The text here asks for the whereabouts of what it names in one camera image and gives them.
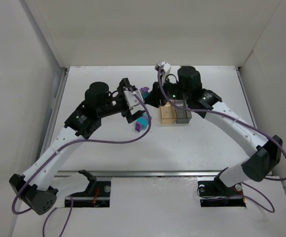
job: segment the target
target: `purple toy block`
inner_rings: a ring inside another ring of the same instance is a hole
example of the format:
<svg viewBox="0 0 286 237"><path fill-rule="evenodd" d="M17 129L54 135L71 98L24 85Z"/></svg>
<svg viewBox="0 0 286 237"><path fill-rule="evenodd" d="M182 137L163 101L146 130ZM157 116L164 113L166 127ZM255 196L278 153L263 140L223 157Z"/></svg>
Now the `purple toy block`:
<svg viewBox="0 0 286 237"><path fill-rule="evenodd" d="M139 122L136 122L135 130L140 132L142 130L142 125Z"/></svg>
<svg viewBox="0 0 286 237"><path fill-rule="evenodd" d="M142 91L143 93L148 92L149 88L148 87L143 87L140 89L140 91Z"/></svg>

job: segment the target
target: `white panel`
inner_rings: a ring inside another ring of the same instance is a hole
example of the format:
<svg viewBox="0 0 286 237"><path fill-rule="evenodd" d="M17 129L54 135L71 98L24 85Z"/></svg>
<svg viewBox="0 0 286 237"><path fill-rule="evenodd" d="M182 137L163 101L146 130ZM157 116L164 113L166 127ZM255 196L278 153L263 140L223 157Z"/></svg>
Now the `white panel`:
<svg viewBox="0 0 286 237"><path fill-rule="evenodd" d="M68 66L241 66L280 0L36 0Z"/></svg>
<svg viewBox="0 0 286 237"><path fill-rule="evenodd" d="M36 157L55 77L18 0L0 0L0 237L15 216L8 180Z"/></svg>
<svg viewBox="0 0 286 237"><path fill-rule="evenodd" d="M268 213L247 200L244 207L200 207L195 178L117 178L110 208L74 208L63 236L102 237L285 237L286 196L280 182L249 182L275 206ZM261 195L246 195L269 208ZM56 210L46 236L56 237L68 208ZM13 237L40 237L46 215L28 212L18 218Z"/></svg>
<svg viewBox="0 0 286 237"><path fill-rule="evenodd" d="M286 0L245 62L242 76L258 127L281 136L286 149ZM286 175L284 162L276 173Z"/></svg>
<svg viewBox="0 0 286 237"><path fill-rule="evenodd" d="M176 74L178 66L171 72ZM245 98L234 67L198 66L203 87L220 95L242 119L251 122ZM84 100L84 92L95 81L106 82L116 90L128 77L138 88L152 87L157 81L153 66L71 67L60 105L53 140L65 120ZM127 145L85 143L64 163L61 170L222 170L247 158L235 141L212 123L192 114L189 124L161 125L160 110L148 106L152 116L150 133ZM92 139L126 141L141 133L120 114L102 119Z"/></svg>

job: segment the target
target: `white table surface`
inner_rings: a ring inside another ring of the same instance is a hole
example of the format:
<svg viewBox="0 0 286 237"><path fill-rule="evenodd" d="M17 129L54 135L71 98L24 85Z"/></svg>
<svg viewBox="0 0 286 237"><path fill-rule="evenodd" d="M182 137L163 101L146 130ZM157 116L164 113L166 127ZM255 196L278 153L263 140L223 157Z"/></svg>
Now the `white table surface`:
<svg viewBox="0 0 286 237"><path fill-rule="evenodd" d="M176 74L178 69L174 66L171 72ZM235 67L196 66L196 69L201 73L204 88L213 90L235 113L252 124ZM84 92L92 82L106 82L114 91L125 77L137 88L152 88L157 72L154 66L71 67L52 139L84 99ZM193 113L189 124L161 125L160 110L151 106L148 109L153 118L152 128L142 140L127 145L82 144L61 170L210 171L246 159L237 143L199 115ZM129 140L141 134L134 127L135 123L128 124L120 114L113 115L102 119L102 126L91 138Z"/></svg>
<svg viewBox="0 0 286 237"><path fill-rule="evenodd" d="M196 178L113 178L109 208L74 208L63 237L286 237L286 196L280 182L248 182L273 203L269 213L247 200L247 207L200 207ZM248 187L244 194L267 208ZM46 225L58 237L69 208L59 208ZM41 237L47 215L18 217L12 237Z"/></svg>

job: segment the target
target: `cable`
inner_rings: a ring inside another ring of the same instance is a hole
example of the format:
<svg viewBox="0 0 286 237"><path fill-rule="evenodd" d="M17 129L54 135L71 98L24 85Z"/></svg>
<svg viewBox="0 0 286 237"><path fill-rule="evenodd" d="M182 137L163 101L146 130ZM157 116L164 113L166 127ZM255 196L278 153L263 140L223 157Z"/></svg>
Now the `cable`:
<svg viewBox="0 0 286 237"><path fill-rule="evenodd" d="M168 96L166 95L165 91L163 90L163 84L162 84L162 79L161 79L161 70L162 70L163 66L161 66L158 70L158 83L159 83L159 87L160 87L160 90L163 94L163 96L165 97L165 99L173 106L175 107L176 109L179 109L179 110L185 110L185 111L191 111L191 112L195 112L195 113L211 113L211 114L216 114L216 115L221 115L221 116L224 116L232 121L235 121L245 127L248 127L250 128L251 130L254 130L258 133L260 133L261 135L265 136L268 140L270 140L271 142L273 142L279 149L280 151L282 152L282 154L284 155L285 159L286 159L286 151L282 148L282 146L276 141L274 140L271 136L269 136L267 133L261 131L260 129L258 128L255 128L245 122L242 122L232 116L229 116L227 114L224 114L224 113L221 113L221 112L217 112L217 111L212 111L212 110L203 110L203 109L189 109L189 108L183 108L182 106L177 106L175 105L173 102L171 102L171 100L168 98ZM286 177L285 178L279 178L279 179L274 179L274 178L268 178L268 177L265 177L265 179L268 179L268 180L273 180L273 181L285 181L286 180Z"/></svg>
<svg viewBox="0 0 286 237"><path fill-rule="evenodd" d="M97 198L98 198L98 196L99 196L99 193L100 193L100 190L99 190L99 188L97 188L97 189L95 190L95 196L94 196L94 198L93 198L93 200L92 200L92 202L93 202L93 207L94 207L95 204L97 203Z"/></svg>
<svg viewBox="0 0 286 237"><path fill-rule="evenodd" d="M67 224L68 224L68 220L69 220L69 218L70 218L70 215L72 214L73 207L74 207L74 199L73 199L73 197L72 197L72 196L67 196L67 197L70 198L71 204L70 204L70 209L69 209L69 213L68 213L67 219L66 219L66 221L65 221L64 227L63 227L63 229L62 229L62 231L61 231L59 237L62 237L62 235L63 235L63 233L64 233L64 231L65 231L65 229L66 229L66 226L67 226ZM52 214L56 209L57 209L57 207L54 208L54 209L49 213L49 215L46 217L46 219L45 219L45 221L44 221L43 229L42 229L42 235L43 235L43 237L46 237L46 235L45 235L46 223L47 223L49 217L51 216L51 214Z"/></svg>
<svg viewBox="0 0 286 237"><path fill-rule="evenodd" d="M149 130L151 129L151 126L152 126L152 117L151 115L149 114L149 111L146 107L146 105L144 104L144 102L136 95L134 94L135 98L138 100L138 102L143 106L147 116L148 116L148 120L150 121L148 123L148 128L147 130L139 137L135 138L135 139L132 139L132 140L129 140L129 141L106 141L106 140L94 140L94 139L80 139L80 140L76 140L76 141L71 141L71 142L68 142L66 144L64 144L63 146L61 146L56 152L60 152L61 150L63 150L64 148L72 145L72 144L75 144L75 143L80 143L80 142L96 142L96 143L108 143L108 144L128 144L128 143L132 143L132 142L136 142L140 139L142 139L148 132ZM37 171L35 171L35 173L28 179L28 181L22 186L22 188L19 190L19 192L16 194L13 202L12 202L12 212L13 214L15 215L21 215L21 214L24 214L28 211L31 210L31 208L28 208L24 211L16 211L15 210L15 205L16 205L16 202L18 200L18 198L20 197L20 195L23 193L23 191L25 190L25 188L28 186L28 184L44 169L45 166L47 166L47 164L57 155L57 153L53 153L50 158L48 158L44 164L42 164L38 169Z"/></svg>
<svg viewBox="0 0 286 237"><path fill-rule="evenodd" d="M198 195L199 197L201 197L201 198L216 198L216 197L217 197L217 196L207 196L207 197L203 197L203 196L200 195L199 189L200 189L200 188L197 188L197 195Z"/></svg>
<svg viewBox="0 0 286 237"><path fill-rule="evenodd" d="M76 140L76 141L71 141L71 142L68 142L66 144L64 144L63 146L61 146L55 153L53 153L45 162L44 164L42 164L40 166L40 168L37 169L37 171L35 171L35 173L28 179L28 181L22 186L22 188L20 188L19 192L16 194L13 202L12 202L12 212L13 214L16 214L16 215L21 215L21 214L24 214L28 211L31 210L31 208L28 208L24 211L16 211L15 210L15 205L16 205L16 202L18 201L20 195L23 193L23 191L26 189L26 187L29 185L29 183L44 169L45 166L47 166L47 164L57 155L58 152L60 152L61 150L63 150L64 148L72 145L72 144L75 144L75 143L80 143L80 142L97 142L97 143L108 143L108 144L128 144L128 143L132 143L132 142L136 142L140 139L142 139L151 129L151 126L152 126L152 117L151 115L149 114L149 111L146 107L146 105L144 104L144 102L136 95L136 94L133 94L135 96L135 98L138 100L138 102L141 104L141 106L144 108L146 114L147 114L147 117L148 117L148 120L149 120L149 123L148 123L148 128L147 130L139 137L135 138L135 139L132 139L132 140L129 140L129 141L106 141L106 140L94 140L94 139L80 139L80 140ZM68 220L70 218L70 215L72 213L72 210L73 210L73 206L74 206L74 200L71 196L68 196L70 199L71 199L71 206L70 206L70 210L69 210L69 214L68 214L68 217L67 217L67 220L65 222L65 225L59 235L59 237L61 237L64 233L64 230L67 226L67 223L68 223ZM47 216L47 218L45 219L44 221L44 224L43 224L43 230L42 230L42 234L43 234L43 237L45 237L45 226L46 226L46 223L47 223L47 220L49 219L49 217L51 216L51 214L56 210L57 208L54 208L50 213L49 215Z"/></svg>
<svg viewBox="0 0 286 237"><path fill-rule="evenodd" d="M219 197L219 198L210 198L210 197L202 197L198 194L198 190L197 190L197 194L199 197L201 198L205 198L207 200L212 200L212 201L220 201L220 200L229 200L230 198L236 198L236 197L243 197L243 198L247 198L249 200L251 200L252 202L254 202L256 205L260 206L262 209L270 212L270 213L274 213L276 210L275 210L275 207L273 206L272 202L266 197L266 195L264 195L261 191L259 191L258 189L248 185L247 183L244 183L242 182L242 184L246 185L247 187L255 190L257 193L259 193L260 195L262 195L266 200L267 202L270 204L272 210L266 208L265 206L261 205L260 203L258 203L257 201L255 201L254 199L252 199L251 197L248 197L246 195L243 195L243 194L240 194L240 195L233 195L233 196L229 196L229 197Z"/></svg>
<svg viewBox="0 0 286 237"><path fill-rule="evenodd" d="M113 92L111 93L111 95L114 95L115 93L117 93L117 90L113 91Z"/></svg>
<svg viewBox="0 0 286 237"><path fill-rule="evenodd" d="M175 76L175 74L172 74L172 73L168 74L168 75L165 77L165 80L167 80L167 78L168 78L169 76L173 76L173 77L176 79L176 83L178 83L177 77Z"/></svg>

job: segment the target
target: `screw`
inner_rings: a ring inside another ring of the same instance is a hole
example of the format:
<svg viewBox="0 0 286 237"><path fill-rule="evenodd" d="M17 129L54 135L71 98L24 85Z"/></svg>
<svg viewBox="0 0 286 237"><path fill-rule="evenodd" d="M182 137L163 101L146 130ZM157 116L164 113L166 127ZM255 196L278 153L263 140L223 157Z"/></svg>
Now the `screw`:
<svg viewBox="0 0 286 237"><path fill-rule="evenodd" d="M242 186L241 186L240 184L235 185L235 189L236 189L237 191L243 190L243 188L242 188Z"/></svg>
<svg viewBox="0 0 286 237"><path fill-rule="evenodd" d="M199 185L199 190L200 190L200 192L204 192L205 191L205 185L204 184L200 184Z"/></svg>
<svg viewBox="0 0 286 237"><path fill-rule="evenodd" d="M104 191L105 191L106 193L109 193L109 192L111 191L111 187L110 187L109 185L105 186L105 187L104 187Z"/></svg>

